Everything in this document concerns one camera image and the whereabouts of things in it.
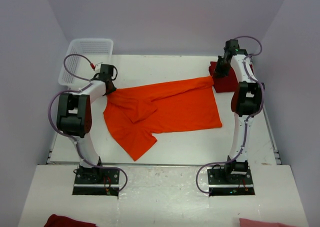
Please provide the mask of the orange t-shirt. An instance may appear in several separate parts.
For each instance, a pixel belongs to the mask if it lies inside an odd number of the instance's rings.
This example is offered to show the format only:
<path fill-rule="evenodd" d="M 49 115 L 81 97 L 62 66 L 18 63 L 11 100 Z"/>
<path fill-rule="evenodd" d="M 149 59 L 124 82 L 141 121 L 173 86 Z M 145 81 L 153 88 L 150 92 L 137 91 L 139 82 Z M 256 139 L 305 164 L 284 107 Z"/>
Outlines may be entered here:
<path fill-rule="evenodd" d="M 221 128 L 211 76 L 117 89 L 103 117 L 113 139 L 137 161 L 154 134 Z"/>

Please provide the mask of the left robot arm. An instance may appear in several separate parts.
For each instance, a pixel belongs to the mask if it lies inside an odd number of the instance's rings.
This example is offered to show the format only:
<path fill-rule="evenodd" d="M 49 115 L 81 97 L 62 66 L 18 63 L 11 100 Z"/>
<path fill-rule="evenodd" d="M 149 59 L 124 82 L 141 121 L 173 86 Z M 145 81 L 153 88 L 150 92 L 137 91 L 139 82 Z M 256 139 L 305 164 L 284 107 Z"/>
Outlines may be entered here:
<path fill-rule="evenodd" d="M 59 94 L 56 127 L 69 138 L 80 158 L 77 174 L 97 184 L 103 180 L 104 171 L 100 156 L 91 138 L 92 103 L 117 90 L 113 81 L 118 76 L 114 65 L 102 64 L 88 84 L 79 90 Z"/>

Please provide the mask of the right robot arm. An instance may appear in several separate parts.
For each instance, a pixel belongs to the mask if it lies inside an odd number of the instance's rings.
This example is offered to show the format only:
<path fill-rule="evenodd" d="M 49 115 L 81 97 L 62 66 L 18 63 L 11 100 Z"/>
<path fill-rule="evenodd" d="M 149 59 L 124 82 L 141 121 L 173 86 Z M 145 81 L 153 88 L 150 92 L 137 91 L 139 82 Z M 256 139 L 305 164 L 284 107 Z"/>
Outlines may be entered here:
<path fill-rule="evenodd" d="M 259 45 L 259 52 L 248 53 L 241 48 L 239 39 L 255 40 Z M 234 113 L 234 134 L 231 150 L 224 164 L 223 178 L 233 184 L 249 170 L 248 142 L 250 129 L 254 117 L 258 115 L 264 105 L 265 86 L 254 75 L 250 67 L 251 57 L 262 52 L 262 44 L 255 37 L 239 36 L 225 42 L 224 54 L 218 56 L 214 67 L 209 71 L 215 84 L 217 93 L 233 90 L 230 108 Z"/>

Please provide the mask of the folded dark red t-shirt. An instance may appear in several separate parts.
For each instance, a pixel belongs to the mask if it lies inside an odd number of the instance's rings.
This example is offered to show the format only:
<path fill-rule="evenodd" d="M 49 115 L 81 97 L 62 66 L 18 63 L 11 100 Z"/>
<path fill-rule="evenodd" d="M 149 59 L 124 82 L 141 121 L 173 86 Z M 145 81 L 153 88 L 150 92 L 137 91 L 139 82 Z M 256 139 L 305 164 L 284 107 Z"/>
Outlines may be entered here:
<path fill-rule="evenodd" d="M 218 66 L 216 61 L 211 61 L 208 68 L 210 75 L 213 79 L 213 87 L 216 93 L 239 93 L 246 95 L 247 93 L 253 94 L 259 88 L 259 85 L 248 78 L 248 74 L 240 61 L 233 63 L 234 68 L 231 67 L 229 74 L 224 77 L 218 77 L 215 70 Z"/>

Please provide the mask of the white plastic basket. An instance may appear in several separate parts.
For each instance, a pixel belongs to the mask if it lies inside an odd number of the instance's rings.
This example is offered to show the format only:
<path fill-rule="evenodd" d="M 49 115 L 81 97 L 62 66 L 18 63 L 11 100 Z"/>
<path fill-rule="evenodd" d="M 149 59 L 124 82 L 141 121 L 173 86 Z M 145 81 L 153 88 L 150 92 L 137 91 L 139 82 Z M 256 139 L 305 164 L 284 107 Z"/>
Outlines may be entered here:
<path fill-rule="evenodd" d="M 95 72 L 97 63 L 110 64 L 114 42 L 108 38 L 78 38 L 70 42 L 62 62 L 58 83 L 70 89 L 86 86 Z"/>

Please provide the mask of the dark red cloth bottom left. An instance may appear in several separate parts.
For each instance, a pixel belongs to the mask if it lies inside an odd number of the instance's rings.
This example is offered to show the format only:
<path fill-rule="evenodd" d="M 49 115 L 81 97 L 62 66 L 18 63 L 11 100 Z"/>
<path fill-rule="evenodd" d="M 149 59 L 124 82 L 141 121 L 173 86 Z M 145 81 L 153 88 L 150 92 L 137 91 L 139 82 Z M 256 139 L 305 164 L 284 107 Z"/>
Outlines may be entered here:
<path fill-rule="evenodd" d="M 97 225 L 90 222 L 75 220 L 66 216 L 52 214 L 44 227 L 96 227 Z"/>

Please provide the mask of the pink cloth bottom right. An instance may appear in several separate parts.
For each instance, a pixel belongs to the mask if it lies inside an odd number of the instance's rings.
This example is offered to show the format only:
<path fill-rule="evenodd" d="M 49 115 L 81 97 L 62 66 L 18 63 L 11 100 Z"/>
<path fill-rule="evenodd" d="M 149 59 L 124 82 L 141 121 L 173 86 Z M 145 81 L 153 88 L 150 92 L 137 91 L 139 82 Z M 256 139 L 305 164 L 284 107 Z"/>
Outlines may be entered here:
<path fill-rule="evenodd" d="M 278 222 L 264 222 L 257 220 L 250 220 L 246 218 L 240 218 L 239 224 L 241 227 L 291 227 L 291 225 L 278 223 Z"/>

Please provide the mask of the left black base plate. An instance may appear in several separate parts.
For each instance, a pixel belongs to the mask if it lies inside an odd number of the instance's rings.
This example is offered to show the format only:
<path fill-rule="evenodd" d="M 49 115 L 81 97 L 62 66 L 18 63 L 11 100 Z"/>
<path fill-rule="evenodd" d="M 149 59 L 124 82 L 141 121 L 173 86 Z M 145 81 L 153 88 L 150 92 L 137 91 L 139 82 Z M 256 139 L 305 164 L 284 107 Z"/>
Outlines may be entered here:
<path fill-rule="evenodd" d="M 120 171 L 107 168 L 84 168 L 79 166 L 74 171 L 75 179 L 72 195 L 74 196 L 119 196 Z"/>

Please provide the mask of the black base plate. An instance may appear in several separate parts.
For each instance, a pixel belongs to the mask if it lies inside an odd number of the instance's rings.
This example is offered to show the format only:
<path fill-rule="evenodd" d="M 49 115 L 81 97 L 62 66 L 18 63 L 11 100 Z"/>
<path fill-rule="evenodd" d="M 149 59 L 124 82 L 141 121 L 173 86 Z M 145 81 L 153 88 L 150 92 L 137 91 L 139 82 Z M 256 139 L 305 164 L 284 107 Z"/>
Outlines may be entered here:
<path fill-rule="evenodd" d="M 79 166 L 74 171 L 75 179 L 72 195 L 74 196 L 119 196 L 120 171 L 107 168 L 84 168 Z"/>
<path fill-rule="evenodd" d="M 246 174 L 227 175 L 221 165 L 207 168 L 208 191 L 215 196 L 254 196 L 254 182 L 250 168 Z"/>

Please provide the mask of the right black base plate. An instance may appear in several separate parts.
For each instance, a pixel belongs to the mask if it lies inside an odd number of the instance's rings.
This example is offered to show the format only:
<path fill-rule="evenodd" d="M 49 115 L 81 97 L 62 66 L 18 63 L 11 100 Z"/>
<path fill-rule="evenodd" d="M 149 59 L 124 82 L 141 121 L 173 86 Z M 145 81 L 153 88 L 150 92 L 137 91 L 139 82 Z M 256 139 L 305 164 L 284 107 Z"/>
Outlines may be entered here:
<path fill-rule="evenodd" d="M 215 196 L 254 196 L 254 182 L 250 168 L 246 174 L 227 175 L 221 165 L 207 168 L 208 191 Z"/>

